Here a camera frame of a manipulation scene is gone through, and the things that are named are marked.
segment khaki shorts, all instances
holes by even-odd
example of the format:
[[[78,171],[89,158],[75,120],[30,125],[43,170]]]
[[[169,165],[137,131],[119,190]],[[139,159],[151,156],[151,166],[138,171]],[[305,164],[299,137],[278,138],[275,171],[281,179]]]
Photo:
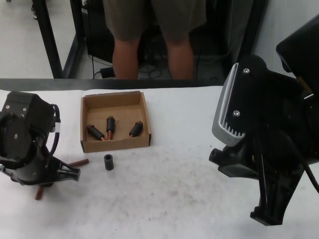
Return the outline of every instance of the khaki shorts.
[[[206,22],[206,0],[103,0],[106,24],[118,40],[141,37],[155,22],[168,40],[183,40]]]

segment gray floor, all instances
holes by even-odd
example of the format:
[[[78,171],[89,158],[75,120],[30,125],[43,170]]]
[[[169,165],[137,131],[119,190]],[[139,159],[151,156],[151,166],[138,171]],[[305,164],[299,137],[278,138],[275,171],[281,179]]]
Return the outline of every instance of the gray floor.
[[[64,66],[75,34],[70,3],[67,0],[47,0],[47,5],[61,64]],[[0,78],[52,79],[38,22],[32,18],[31,0],[0,0],[0,32]],[[94,62],[95,72],[106,67],[101,63]],[[152,69],[152,66],[142,68],[140,78],[148,78],[149,69]],[[200,61],[198,72],[200,79],[213,80],[214,77],[223,77],[219,63],[212,64],[205,60]],[[153,72],[151,77],[167,79],[170,74],[166,68],[162,72]],[[92,78],[92,60],[86,49],[81,57],[76,78]]]

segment black table edge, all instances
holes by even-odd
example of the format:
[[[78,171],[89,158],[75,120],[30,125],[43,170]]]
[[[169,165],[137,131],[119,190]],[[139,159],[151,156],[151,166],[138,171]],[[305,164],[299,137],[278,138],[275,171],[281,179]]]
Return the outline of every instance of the black table edge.
[[[5,91],[132,90],[221,86],[218,80],[0,79]]]

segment cardboard box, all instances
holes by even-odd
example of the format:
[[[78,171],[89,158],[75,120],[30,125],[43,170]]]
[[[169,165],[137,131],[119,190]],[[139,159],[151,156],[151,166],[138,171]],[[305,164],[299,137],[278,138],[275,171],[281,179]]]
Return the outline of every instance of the cardboard box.
[[[106,119],[115,118],[113,140],[97,141],[86,130],[94,125],[106,133]],[[129,133],[137,121],[144,124],[140,136],[130,138]],[[103,152],[118,149],[148,147],[151,142],[151,126],[144,94],[140,91],[101,95],[89,95],[81,101],[81,145],[83,152]]]

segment white tablecloth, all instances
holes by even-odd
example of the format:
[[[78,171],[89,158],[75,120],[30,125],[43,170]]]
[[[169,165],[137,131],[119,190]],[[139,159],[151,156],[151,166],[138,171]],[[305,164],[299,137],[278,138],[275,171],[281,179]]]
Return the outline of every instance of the white tablecloth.
[[[208,161],[213,148],[224,146],[211,133],[221,87],[142,91],[152,145],[108,152],[113,171],[104,168],[105,153],[82,152],[79,123],[82,96],[115,91],[37,92],[60,107],[54,156],[91,163],[81,168],[79,182],[54,184],[42,201],[34,200],[36,186],[0,174],[0,238],[318,238],[319,195],[306,175],[284,224],[265,227],[249,217],[259,202],[258,181],[230,179]],[[0,91],[1,106],[7,94]],[[312,169],[319,175],[319,165]]]

